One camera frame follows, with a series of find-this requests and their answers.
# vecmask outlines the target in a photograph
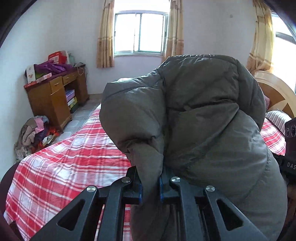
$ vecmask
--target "wall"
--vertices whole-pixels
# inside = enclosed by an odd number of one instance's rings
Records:
[[[121,56],[115,57],[114,68],[96,68],[103,2],[38,0],[0,48],[0,179],[14,163],[13,145],[22,125],[33,116],[23,89],[29,64],[69,50],[87,64],[89,93],[102,93],[107,82],[144,75],[161,64],[159,56]],[[255,31],[251,0],[184,0],[183,8],[184,54],[226,54],[246,64]]]

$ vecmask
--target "floor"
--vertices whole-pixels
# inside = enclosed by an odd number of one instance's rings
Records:
[[[79,131],[85,121],[88,120],[89,116],[92,112],[98,107],[101,103],[102,95],[101,94],[92,94],[89,96],[89,100],[72,114],[72,121],[68,122],[68,124],[64,128],[64,133],[58,136],[54,142],[60,142],[66,138],[69,138],[71,135],[75,134]]]

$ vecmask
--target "wooden desk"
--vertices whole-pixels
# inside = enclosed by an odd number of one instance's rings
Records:
[[[86,88],[84,66],[72,73],[50,81],[44,80],[40,84],[26,89],[33,114],[35,116],[46,115],[49,123],[61,131],[72,119],[65,89],[75,90],[75,96],[80,105],[87,101],[89,95]]]

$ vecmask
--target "red plaid bedsheet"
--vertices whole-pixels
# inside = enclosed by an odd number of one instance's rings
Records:
[[[25,158],[19,164],[6,199],[4,217],[29,240],[89,185],[103,187],[125,176],[130,162],[99,120],[100,106],[70,138]],[[123,240],[130,241],[130,207],[126,207]]]

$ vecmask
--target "desk drawer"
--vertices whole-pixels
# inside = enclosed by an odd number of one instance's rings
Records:
[[[63,84],[66,85],[67,83],[72,82],[77,78],[77,72],[73,72],[71,74],[67,74],[63,77]]]
[[[63,88],[63,79],[62,77],[55,78],[49,82],[50,88],[52,89],[52,94],[58,91],[60,88]]]

